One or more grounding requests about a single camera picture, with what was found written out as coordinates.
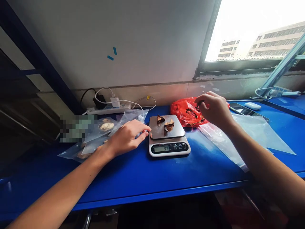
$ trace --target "sky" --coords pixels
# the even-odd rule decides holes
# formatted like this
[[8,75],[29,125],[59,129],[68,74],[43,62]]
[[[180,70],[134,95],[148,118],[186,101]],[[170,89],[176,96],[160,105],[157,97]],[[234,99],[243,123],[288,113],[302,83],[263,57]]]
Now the sky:
[[247,53],[260,33],[305,21],[305,0],[222,0],[206,61],[216,60],[221,44],[241,40]]

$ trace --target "smartphone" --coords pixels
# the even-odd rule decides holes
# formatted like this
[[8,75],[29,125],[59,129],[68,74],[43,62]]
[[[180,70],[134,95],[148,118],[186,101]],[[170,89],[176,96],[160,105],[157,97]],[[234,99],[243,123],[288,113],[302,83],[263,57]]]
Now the smartphone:
[[260,115],[259,113],[256,113],[253,110],[250,110],[249,108],[246,108],[238,103],[230,103],[230,110],[234,111],[237,114],[240,115],[251,115],[251,116],[261,116],[263,117],[266,121],[269,121],[268,118]]

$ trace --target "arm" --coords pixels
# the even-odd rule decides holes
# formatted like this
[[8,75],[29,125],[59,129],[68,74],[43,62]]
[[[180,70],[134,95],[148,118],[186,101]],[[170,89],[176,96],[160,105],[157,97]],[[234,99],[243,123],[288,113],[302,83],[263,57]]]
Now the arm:
[[114,157],[137,148],[148,136],[146,130],[151,129],[137,120],[123,125],[106,144],[43,194],[8,229],[59,228],[100,170]]
[[204,117],[230,138],[254,177],[289,216],[305,215],[305,181],[254,141],[232,118],[225,98],[208,92],[196,101]]

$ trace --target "power strip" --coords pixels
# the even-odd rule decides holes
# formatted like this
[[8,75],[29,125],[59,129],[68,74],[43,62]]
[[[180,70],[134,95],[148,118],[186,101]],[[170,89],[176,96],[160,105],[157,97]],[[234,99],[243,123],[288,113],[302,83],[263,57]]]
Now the power strip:
[[96,108],[90,108],[87,114],[89,115],[107,115],[107,114],[115,114],[115,113],[124,113],[125,110],[131,109],[130,103],[121,103],[120,107],[114,108],[111,104],[107,104],[107,106],[101,110]]

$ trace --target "black power adapter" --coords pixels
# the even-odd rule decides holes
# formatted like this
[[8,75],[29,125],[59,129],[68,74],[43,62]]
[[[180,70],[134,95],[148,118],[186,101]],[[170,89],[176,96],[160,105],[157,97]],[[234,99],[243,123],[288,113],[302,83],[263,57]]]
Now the black power adapter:
[[[96,98],[101,101],[101,102],[106,102],[104,96],[102,95],[96,95]],[[101,109],[104,109],[105,106],[107,104],[104,104],[104,103],[100,103],[99,101],[96,100],[96,98],[93,98],[93,102],[95,103],[95,107],[98,109],[98,110],[101,110]]]

